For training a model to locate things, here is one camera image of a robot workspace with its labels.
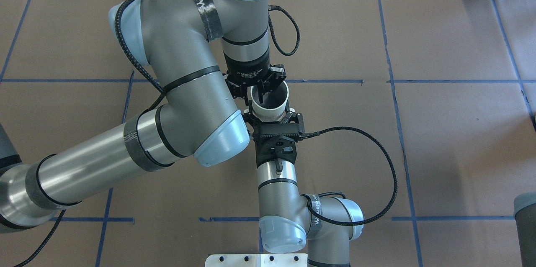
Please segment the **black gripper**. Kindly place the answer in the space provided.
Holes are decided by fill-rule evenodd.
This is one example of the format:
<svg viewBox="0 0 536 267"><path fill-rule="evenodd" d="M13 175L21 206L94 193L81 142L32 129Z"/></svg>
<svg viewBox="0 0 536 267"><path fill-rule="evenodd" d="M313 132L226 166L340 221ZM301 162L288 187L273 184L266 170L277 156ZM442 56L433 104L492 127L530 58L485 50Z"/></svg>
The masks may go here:
<svg viewBox="0 0 536 267"><path fill-rule="evenodd" d="M257 118L257 124L250 125L253 128L257 168L278 159L295 164L296 143L300 135L305 133L303 114L290 109L280 121L262 122Z"/></svg>
<svg viewBox="0 0 536 267"><path fill-rule="evenodd" d="M238 61L224 54L228 67L226 84L233 98L247 98L247 88L256 86L257 102L264 103L264 95L273 92L286 79L283 65L270 65L270 53L266 52L255 60ZM243 120L247 124L257 124L252 110L243 111Z"/></svg>

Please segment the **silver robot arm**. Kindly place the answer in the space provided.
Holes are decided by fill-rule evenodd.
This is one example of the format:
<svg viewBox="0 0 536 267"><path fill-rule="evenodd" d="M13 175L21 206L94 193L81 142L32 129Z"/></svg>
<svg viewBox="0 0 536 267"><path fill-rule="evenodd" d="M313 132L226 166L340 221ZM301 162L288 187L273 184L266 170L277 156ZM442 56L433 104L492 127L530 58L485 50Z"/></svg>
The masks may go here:
<svg viewBox="0 0 536 267"><path fill-rule="evenodd" d="M264 122L246 111L253 127L260 204L260 235L264 249L275 254L307 248L309 267L349 267L350 242L362 233L363 212L344 197L301 195L295 162L302 118L288 112L279 121Z"/></svg>
<svg viewBox="0 0 536 267"><path fill-rule="evenodd" d="M155 101L117 127L23 164L1 131L1 233L35 228L115 184L249 144L236 99L270 74L268 0L125 0L113 36Z"/></svg>

